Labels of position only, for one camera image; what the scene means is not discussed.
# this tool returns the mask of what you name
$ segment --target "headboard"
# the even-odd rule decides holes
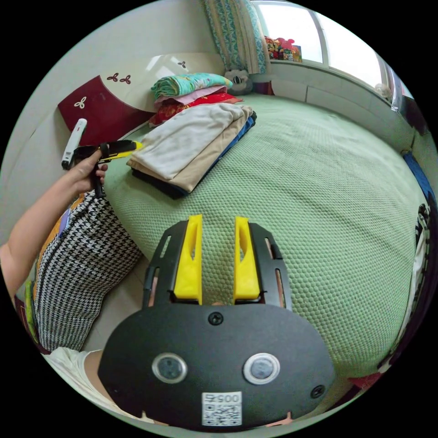
[[[171,53],[136,60],[89,80],[58,108],[70,131],[78,119],[88,121],[81,145],[119,140],[155,112],[151,87],[158,79],[188,73],[223,75],[224,64],[216,53]]]

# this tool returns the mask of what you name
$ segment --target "yellow plastic piece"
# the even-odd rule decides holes
[[[236,300],[256,300],[259,295],[260,286],[248,219],[236,217],[233,304]]]
[[[180,300],[198,300],[199,305],[202,305],[201,214],[188,218],[173,292]]]
[[[116,160],[117,158],[124,158],[126,156],[131,155],[133,152],[139,150],[140,148],[143,147],[143,145],[139,142],[139,141],[134,141],[134,143],[136,144],[136,148],[134,150],[131,151],[127,151],[127,152],[120,152],[117,155],[110,155],[108,158],[105,158],[104,161],[106,160]]]

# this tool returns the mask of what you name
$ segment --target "round sensor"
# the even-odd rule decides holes
[[[272,382],[280,372],[280,362],[269,353],[259,353],[251,356],[243,367],[246,380],[254,385],[265,385]]]
[[[174,353],[161,353],[152,362],[152,372],[164,383],[179,383],[187,375],[187,364]]]

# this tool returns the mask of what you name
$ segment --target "curtain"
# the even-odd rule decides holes
[[[225,68],[270,73],[271,63],[257,12],[250,0],[202,0]]]

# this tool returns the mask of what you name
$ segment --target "person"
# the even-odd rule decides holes
[[[101,157],[101,151],[97,150],[92,156],[66,172],[23,214],[12,229],[8,241],[0,247],[1,271],[12,303],[56,222],[77,196],[93,189],[90,175]],[[106,164],[96,170],[96,175],[100,177],[102,184],[107,170]],[[153,305],[153,295],[154,287],[149,306]],[[73,389],[95,405],[138,420],[114,403],[100,381],[97,371],[102,353],[103,350],[79,352],[59,347],[43,357]],[[142,420],[167,426],[145,415]],[[287,424],[291,421],[288,415],[285,420],[267,426]]]

